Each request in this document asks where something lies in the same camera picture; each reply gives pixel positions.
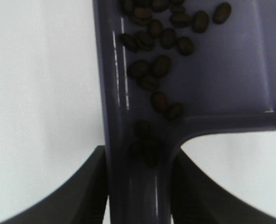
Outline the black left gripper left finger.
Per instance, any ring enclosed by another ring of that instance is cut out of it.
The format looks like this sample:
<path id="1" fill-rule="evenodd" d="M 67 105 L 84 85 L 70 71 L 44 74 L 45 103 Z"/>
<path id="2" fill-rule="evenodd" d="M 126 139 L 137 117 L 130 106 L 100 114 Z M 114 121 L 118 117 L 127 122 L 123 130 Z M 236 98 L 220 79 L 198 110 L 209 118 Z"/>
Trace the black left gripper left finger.
<path id="1" fill-rule="evenodd" d="M 105 147 L 97 146 L 61 187 L 5 224 L 101 224 L 108 198 Z"/>

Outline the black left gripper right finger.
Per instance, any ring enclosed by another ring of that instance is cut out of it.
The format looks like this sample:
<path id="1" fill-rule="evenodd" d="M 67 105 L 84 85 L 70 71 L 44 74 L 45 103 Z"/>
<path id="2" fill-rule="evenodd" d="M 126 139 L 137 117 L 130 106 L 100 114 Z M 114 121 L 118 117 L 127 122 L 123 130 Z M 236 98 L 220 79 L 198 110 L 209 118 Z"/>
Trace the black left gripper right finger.
<path id="1" fill-rule="evenodd" d="M 180 150 L 172 166 L 176 224 L 276 224 L 276 218 L 235 197 Z"/>

